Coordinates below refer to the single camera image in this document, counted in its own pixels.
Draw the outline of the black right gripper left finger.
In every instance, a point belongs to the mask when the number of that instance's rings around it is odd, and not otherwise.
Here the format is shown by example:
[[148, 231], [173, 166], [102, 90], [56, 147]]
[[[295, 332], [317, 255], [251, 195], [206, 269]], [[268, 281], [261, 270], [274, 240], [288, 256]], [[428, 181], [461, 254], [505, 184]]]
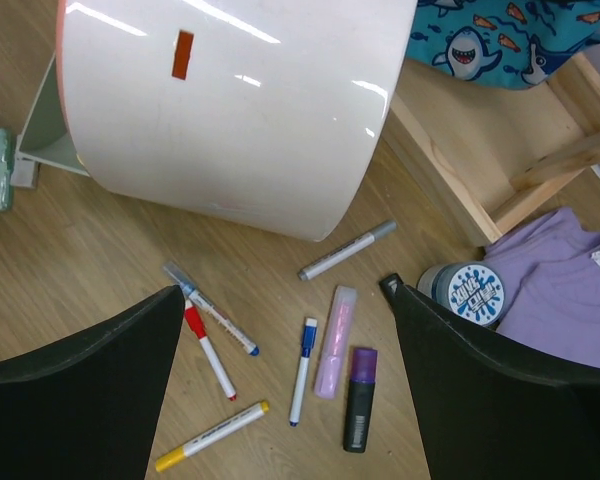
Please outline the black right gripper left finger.
[[0, 362], [0, 479], [142, 479], [183, 323], [166, 287]]

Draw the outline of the white grey eraser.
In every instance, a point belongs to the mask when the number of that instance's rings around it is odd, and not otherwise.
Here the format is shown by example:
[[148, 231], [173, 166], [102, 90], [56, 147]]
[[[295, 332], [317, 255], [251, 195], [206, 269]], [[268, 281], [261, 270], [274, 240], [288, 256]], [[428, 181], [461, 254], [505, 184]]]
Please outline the white grey eraser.
[[14, 188], [35, 189], [37, 187], [40, 163], [31, 159], [16, 159], [11, 174], [10, 185]]

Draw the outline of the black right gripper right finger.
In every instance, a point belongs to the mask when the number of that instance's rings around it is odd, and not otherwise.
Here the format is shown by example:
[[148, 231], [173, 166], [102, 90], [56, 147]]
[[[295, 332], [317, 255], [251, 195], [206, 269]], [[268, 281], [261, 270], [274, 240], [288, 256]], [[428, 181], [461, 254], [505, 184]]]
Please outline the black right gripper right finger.
[[396, 324], [433, 479], [600, 479], [600, 369], [461, 319], [398, 274]]

